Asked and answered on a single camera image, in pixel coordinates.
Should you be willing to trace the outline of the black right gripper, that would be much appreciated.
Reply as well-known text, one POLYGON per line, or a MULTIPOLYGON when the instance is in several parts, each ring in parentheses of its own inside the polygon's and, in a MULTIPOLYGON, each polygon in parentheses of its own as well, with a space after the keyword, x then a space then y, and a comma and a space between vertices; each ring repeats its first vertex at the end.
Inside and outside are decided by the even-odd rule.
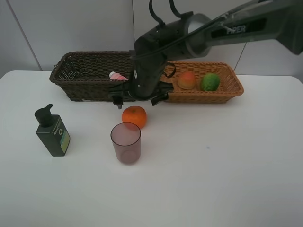
POLYGON ((165 55, 153 55, 140 58, 132 55, 133 72, 127 81, 113 86, 108 91, 108 97, 113 104, 122 109, 123 99, 130 98, 138 101, 151 100, 152 106, 169 98, 168 93, 173 91, 173 85, 161 82, 160 78, 167 65, 165 55))

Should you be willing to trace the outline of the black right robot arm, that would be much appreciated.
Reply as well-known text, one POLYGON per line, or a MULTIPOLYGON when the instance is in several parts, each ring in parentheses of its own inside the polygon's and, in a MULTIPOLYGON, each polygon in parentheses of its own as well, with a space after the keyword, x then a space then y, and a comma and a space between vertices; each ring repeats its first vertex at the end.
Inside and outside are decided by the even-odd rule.
POLYGON ((158 24, 135 41, 133 72, 108 91, 114 105, 122 107, 127 98, 153 105, 167 100, 173 85, 160 80, 167 63, 204 57, 213 46, 277 40, 295 55, 303 51, 300 0, 252 0, 215 19, 192 11, 181 14, 173 1, 169 4, 177 21, 166 24, 150 10, 158 24))

